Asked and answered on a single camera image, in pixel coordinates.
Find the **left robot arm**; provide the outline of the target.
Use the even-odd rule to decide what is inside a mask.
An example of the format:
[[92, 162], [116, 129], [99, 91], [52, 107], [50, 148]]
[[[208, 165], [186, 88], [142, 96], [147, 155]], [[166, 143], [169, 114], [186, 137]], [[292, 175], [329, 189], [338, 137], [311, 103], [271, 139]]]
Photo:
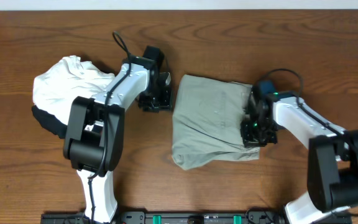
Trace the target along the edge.
[[123, 151], [124, 120], [133, 103], [146, 112], [172, 108], [171, 76], [163, 56], [131, 56], [101, 93], [74, 99], [63, 155], [83, 183], [84, 223], [111, 223], [117, 210], [113, 171]]

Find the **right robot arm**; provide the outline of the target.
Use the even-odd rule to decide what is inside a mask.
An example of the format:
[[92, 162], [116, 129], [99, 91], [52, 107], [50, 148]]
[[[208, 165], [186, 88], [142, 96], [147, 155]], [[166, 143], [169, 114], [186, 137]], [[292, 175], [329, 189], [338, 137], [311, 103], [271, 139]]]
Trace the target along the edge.
[[276, 144], [286, 129], [308, 150], [307, 191], [284, 207], [282, 223], [342, 223], [358, 205], [358, 130], [348, 131], [312, 110], [292, 91], [254, 88], [241, 123], [245, 146]]

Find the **khaki green shorts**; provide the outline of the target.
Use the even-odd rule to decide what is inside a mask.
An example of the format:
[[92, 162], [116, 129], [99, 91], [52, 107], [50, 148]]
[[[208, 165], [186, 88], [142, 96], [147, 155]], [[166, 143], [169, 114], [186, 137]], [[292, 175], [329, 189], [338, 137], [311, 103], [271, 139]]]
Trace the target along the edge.
[[211, 161], [251, 161], [258, 146], [245, 146], [241, 122], [250, 84], [184, 75], [173, 111], [172, 159], [183, 170]]

